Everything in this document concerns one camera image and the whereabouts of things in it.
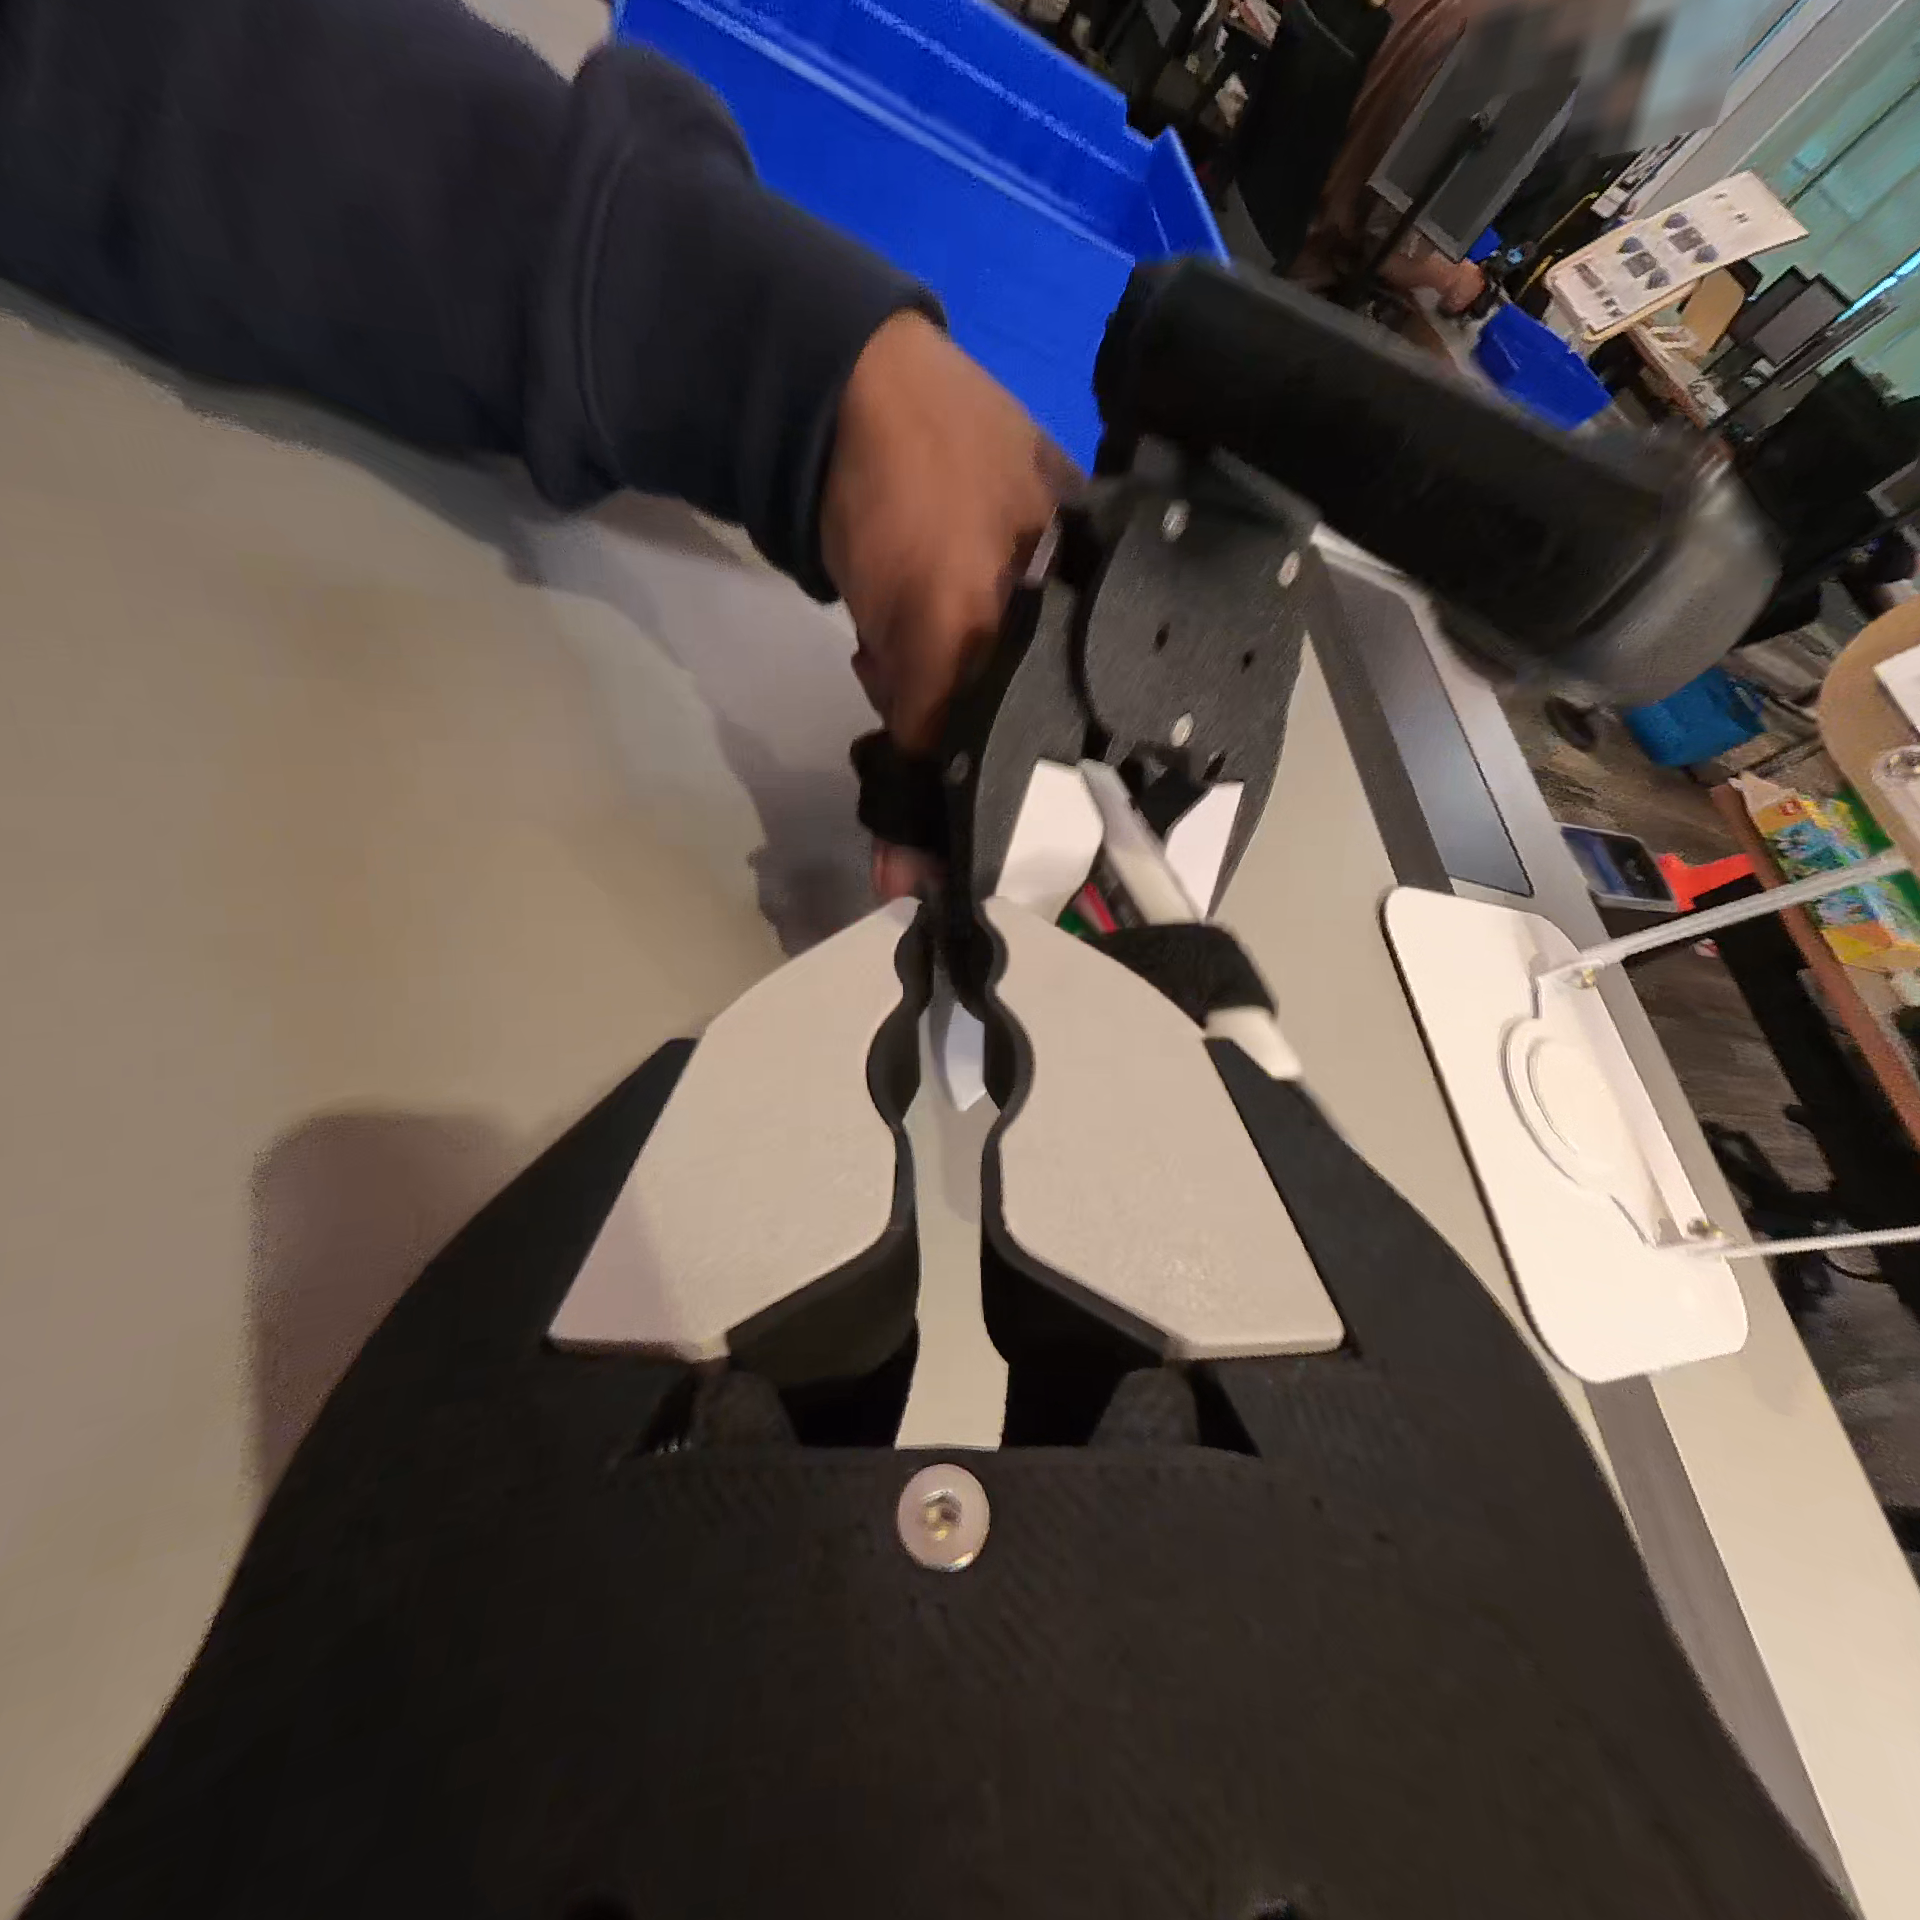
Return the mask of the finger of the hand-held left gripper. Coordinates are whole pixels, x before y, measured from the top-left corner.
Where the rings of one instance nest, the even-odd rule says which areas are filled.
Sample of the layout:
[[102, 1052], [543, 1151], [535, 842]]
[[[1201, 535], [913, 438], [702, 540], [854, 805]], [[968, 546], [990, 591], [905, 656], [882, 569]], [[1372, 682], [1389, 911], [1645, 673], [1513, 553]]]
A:
[[1194, 909], [1216, 906], [1230, 869], [1240, 792], [1240, 782], [1209, 784], [1158, 830], [1167, 865]]
[[1041, 759], [1026, 780], [1012, 837], [984, 894], [984, 929], [1031, 924], [1085, 936], [1073, 901], [1085, 890], [1105, 842], [1096, 782], [1084, 759]]

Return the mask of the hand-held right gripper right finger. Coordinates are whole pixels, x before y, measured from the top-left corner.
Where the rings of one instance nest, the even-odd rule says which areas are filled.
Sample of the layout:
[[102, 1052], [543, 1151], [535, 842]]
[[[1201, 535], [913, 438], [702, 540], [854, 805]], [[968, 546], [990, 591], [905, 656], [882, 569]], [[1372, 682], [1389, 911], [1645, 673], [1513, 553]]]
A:
[[988, 903], [984, 929], [981, 1220], [1007, 1256], [1161, 1357], [1334, 1350], [1338, 1312], [1205, 1025], [1026, 905]]

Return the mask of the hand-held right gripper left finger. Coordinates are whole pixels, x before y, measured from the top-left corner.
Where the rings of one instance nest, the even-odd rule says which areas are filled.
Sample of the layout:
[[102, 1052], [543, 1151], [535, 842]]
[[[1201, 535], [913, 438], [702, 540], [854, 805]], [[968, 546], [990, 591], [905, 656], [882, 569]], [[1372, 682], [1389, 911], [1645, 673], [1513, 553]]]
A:
[[919, 1312], [905, 1111], [921, 909], [886, 903], [768, 974], [690, 1045], [549, 1337], [778, 1385], [876, 1373]]

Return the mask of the black marker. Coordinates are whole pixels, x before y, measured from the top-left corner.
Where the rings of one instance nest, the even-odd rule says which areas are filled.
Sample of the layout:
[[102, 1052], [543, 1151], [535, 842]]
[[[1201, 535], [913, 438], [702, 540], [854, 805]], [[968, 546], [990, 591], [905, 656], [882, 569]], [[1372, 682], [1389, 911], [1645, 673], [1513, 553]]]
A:
[[1282, 1034], [1272, 993], [1239, 936], [1193, 906], [1120, 775], [1089, 760], [1105, 815], [1102, 858], [1133, 918], [1094, 945], [1158, 989], [1207, 1038], [1236, 1045], [1269, 1076], [1301, 1084], [1301, 1052]]

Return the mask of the person's left forearm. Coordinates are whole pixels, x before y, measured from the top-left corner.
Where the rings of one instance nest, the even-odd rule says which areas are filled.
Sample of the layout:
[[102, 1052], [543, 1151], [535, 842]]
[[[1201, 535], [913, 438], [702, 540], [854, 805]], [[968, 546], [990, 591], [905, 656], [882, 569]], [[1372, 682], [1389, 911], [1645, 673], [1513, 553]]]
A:
[[676, 64], [605, 44], [566, 80], [429, 1], [5, 5], [1, 268], [190, 374], [513, 456], [552, 508], [679, 498], [817, 601], [857, 357], [941, 314]]

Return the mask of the person's left hand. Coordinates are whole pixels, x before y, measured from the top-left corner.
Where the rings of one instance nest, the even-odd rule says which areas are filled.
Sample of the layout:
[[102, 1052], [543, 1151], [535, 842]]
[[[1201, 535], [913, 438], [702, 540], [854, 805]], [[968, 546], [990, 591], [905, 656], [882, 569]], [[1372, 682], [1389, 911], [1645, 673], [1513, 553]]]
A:
[[929, 757], [1084, 473], [924, 312], [861, 348], [839, 399], [821, 548], [852, 670], [901, 753]]

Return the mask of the small blue bin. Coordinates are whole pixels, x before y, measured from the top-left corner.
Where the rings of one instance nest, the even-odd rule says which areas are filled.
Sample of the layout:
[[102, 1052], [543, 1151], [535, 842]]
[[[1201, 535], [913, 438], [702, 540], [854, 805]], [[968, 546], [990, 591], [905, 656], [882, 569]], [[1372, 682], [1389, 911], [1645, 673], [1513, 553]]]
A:
[[1479, 326], [1471, 360], [1506, 399], [1558, 430], [1577, 430], [1612, 404], [1585, 360], [1513, 303], [1494, 306]]

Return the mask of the small printed table sign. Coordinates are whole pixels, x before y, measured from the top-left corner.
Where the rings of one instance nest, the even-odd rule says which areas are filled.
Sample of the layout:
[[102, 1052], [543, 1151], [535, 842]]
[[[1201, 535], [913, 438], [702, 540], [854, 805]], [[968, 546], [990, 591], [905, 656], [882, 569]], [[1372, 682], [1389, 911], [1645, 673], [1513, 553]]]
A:
[[1549, 268], [1548, 301], [1570, 337], [1602, 345], [1721, 270], [1788, 248], [1807, 229], [1753, 170], [1612, 229]]

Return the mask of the blue crate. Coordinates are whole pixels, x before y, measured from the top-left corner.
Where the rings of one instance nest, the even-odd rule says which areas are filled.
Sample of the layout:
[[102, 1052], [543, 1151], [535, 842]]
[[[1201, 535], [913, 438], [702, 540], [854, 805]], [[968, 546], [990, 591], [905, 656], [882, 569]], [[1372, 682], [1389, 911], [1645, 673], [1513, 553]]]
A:
[[1658, 702], [1621, 708], [1621, 719], [1638, 752], [1665, 769], [1721, 759], [1766, 732], [1760, 688], [1721, 665]]

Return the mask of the large blue plastic bin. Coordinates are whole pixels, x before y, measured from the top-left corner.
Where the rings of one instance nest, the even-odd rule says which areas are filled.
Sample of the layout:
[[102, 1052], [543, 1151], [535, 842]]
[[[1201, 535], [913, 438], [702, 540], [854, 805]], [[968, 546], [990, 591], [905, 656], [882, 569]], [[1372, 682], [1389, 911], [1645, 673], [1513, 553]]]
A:
[[613, 34], [702, 80], [756, 173], [886, 256], [1089, 469], [1092, 370], [1133, 268], [1228, 261], [1176, 135], [993, 5], [622, 1]]

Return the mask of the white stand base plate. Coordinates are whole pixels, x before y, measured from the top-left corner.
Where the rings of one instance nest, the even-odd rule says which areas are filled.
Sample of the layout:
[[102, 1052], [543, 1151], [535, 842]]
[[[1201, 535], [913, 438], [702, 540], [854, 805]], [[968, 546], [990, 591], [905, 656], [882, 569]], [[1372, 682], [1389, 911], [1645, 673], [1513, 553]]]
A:
[[1412, 887], [1383, 898], [1385, 942], [1519, 1303], [1549, 1357], [1582, 1382], [1740, 1353], [1748, 1320], [1736, 1262], [1917, 1244], [1913, 1222], [1760, 1244], [1716, 1225], [1599, 989], [1631, 957], [1902, 869], [1889, 847], [1585, 948], [1517, 906]]

